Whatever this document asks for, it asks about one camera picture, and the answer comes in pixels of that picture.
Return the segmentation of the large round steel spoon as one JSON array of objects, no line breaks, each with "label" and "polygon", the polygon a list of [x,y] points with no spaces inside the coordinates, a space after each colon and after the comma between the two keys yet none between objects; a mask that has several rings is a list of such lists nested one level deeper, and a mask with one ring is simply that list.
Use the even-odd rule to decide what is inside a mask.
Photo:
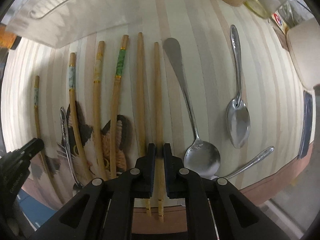
[{"label": "large round steel spoon", "polygon": [[188,84],[185,77],[181,46],[178,40],[170,37],[163,42],[163,49],[176,74],[178,83],[180,84],[195,137],[194,142],[185,152],[183,159],[184,166],[194,172],[197,172],[202,178],[212,179],[220,167],[220,153],[212,143],[203,141],[199,136],[196,118],[189,95]]}]

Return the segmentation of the banded chopstick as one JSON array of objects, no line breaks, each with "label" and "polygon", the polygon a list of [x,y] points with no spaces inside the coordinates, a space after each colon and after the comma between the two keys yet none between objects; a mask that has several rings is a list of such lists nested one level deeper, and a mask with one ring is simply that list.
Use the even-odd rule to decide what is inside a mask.
[{"label": "banded chopstick", "polygon": [[[41,129],[40,129],[40,120],[39,120],[39,82],[40,82],[40,77],[38,75],[35,76],[35,82],[34,82],[34,119],[35,119],[35,126],[36,126],[36,135],[39,139],[41,139]],[[64,198],[59,190],[59,187],[57,186],[54,177],[49,169],[47,160],[46,160],[46,154],[44,150],[41,150],[40,152],[40,156],[41,156],[41,161],[42,161],[42,165],[44,168],[44,171],[46,172],[50,184],[52,186],[52,188],[54,189],[57,198],[59,199],[59,201],[64,204]]]}]

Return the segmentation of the cream band wooden chopstick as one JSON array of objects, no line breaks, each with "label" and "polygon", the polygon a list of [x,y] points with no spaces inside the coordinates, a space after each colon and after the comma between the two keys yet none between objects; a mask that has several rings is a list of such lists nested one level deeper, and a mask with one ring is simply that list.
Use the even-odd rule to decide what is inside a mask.
[{"label": "cream band wooden chopstick", "polygon": [[100,99],[101,99],[101,73],[103,68],[103,59],[105,51],[105,42],[99,41],[97,55],[94,66],[93,77],[93,128],[94,128],[94,145],[95,153],[99,168],[99,174],[103,180],[107,180],[107,174],[104,165],[103,147],[101,140],[100,126]]}]

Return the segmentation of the pale green band chopstick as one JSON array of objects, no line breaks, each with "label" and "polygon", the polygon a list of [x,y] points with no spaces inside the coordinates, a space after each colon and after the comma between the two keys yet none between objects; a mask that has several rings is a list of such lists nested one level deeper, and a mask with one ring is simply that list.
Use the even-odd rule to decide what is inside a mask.
[{"label": "pale green band chopstick", "polygon": [[80,157],[82,170],[84,172],[86,182],[91,181],[92,175],[89,171],[89,166],[87,163],[85,151],[82,145],[78,116],[76,111],[76,94],[75,94],[75,63],[76,63],[76,53],[70,53],[69,57],[69,67],[68,67],[68,89],[69,89],[69,104],[71,109],[71,119],[73,132],[75,137],[76,146],[78,149],[78,154]]}]

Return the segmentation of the green band wooden chopstick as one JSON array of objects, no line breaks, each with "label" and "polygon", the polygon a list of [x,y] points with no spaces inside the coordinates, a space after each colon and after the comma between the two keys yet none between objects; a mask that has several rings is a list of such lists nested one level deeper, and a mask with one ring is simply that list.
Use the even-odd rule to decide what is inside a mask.
[{"label": "green band wooden chopstick", "polygon": [[116,65],[116,73],[114,76],[113,93],[111,100],[111,115],[110,115],[110,172],[111,178],[114,179],[117,176],[117,166],[116,166],[116,134],[117,134],[117,115],[118,115],[118,105],[120,97],[120,85],[121,77],[124,69],[125,55],[127,50],[127,45],[129,41],[129,36],[124,35],[121,40],[119,55]]}]

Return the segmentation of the oval steel spoon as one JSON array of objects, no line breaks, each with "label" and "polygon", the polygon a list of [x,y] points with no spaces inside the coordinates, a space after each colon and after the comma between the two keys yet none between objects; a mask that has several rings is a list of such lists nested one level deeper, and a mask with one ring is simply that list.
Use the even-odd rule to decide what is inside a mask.
[{"label": "oval steel spoon", "polygon": [[242,99],[241,44],[235,25],[231,25],[230,27],[230,39],[235,61],[236,95],[227,106],[226,126],[232,145],[240,149],[248,140],[251,120],[247,106]]}]

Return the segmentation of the steel spoon lying sideways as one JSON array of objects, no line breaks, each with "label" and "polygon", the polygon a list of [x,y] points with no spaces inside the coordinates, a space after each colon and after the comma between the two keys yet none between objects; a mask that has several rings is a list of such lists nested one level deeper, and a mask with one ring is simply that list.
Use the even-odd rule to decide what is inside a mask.
[{"label": "steel spoon lying sideways", "polygon": [[240,173],[244,172],[245,170],[249,169],[250,167],[256,165],[257,163],[264,160],[266,157],[268,157],[272,152],[274,151],[274,146],[269,146],[268,148],[261,151],[259,154],[257,154],[252,160],[250,160],[248,163],[240,167],[239,169],[235,170],[234,172],[224,176],[226,179],[231,179]]}]

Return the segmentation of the striped cat placemat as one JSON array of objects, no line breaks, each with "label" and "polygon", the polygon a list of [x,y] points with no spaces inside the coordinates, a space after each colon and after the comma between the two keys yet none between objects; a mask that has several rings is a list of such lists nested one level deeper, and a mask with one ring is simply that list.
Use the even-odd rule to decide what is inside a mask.
[{"label": "striped cat placemat", "polygon": [[129,121],[127,167],[156,139],[156,107],[162,107],[163,141],[183,158],[194,140],[175,72],[163,50],[167,38],[181,46],[185,77],[200,138],[220,152],[227,175],[268,146],[274,152],[231,179],[260,204],[293,182],[310,155],[298,159],[304,93],[299,73],[270,21],[221,0],[23,0],[6,24],[21,37],[11,51],[2,84],[1,119],[7,150],[36,135],[52,167],[50,183],[36,157],[24,191],[56,210],[72,196],[74,181],[61,150],[59,110],[75,92],[84,154],[75,156],[81,181],[100,176],[94,150],[94,106],[100,124],[111,117],[114,78],[124,35],[129,37],[117,97]]}]

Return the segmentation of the orange box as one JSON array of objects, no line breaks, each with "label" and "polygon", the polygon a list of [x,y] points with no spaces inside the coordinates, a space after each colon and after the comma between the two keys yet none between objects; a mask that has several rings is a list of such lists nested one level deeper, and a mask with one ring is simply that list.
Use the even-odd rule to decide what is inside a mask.
[{"label": "orange box", "polygon": [[17,36],[14,33],[6,31],[5,29],[6,29],[6,26],[1,24],[1,26],[0,26],[0,47],[15,50],[21,41],[21,37]]}]

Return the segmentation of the clear plastic utensil rack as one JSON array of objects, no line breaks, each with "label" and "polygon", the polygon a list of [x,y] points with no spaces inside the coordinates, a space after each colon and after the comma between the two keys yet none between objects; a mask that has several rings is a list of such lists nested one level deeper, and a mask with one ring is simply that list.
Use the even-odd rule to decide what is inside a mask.
[{"label": "clear plastic utensil rack", "polygon": [[23,0],[7,31],[61,48],[101,30],[132,23],[138,0]]}]

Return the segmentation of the blue smartphone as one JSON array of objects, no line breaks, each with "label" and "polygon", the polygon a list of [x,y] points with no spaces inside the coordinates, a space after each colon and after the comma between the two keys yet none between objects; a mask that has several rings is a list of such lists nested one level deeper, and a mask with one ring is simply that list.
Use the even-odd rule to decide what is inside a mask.
[{"label": "blue smartphone", "polygon": [[312,130],[312,117],[313,117],[313,99],[312,95],[304,91],[304,112],[303,112],[303,130],[300,142],[300,148],[297,159],[303,159],[308,152],[311,130]]}]

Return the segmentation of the white rounded appliance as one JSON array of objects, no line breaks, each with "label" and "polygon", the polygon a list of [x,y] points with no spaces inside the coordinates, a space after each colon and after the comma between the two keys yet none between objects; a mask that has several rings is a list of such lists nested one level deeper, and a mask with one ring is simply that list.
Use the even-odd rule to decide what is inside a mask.
[{"label": "white rounded appliance", "polygon": [[289,29],[286,34],[289,53],[303,86],[312,90],[319,85],[320,29],[315,18]]}]

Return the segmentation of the red white packet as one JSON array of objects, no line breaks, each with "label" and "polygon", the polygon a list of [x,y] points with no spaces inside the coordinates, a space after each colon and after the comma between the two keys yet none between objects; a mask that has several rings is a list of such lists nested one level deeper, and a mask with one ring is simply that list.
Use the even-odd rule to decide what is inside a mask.
[{"label": "red white packet", "polygon": [[278,11],[274,12],[271,18],[275,22],[275,24],[278,26],[278,28],[286,35],[287,31],[289,30],[289,26],[283,20],[279,12]]}]

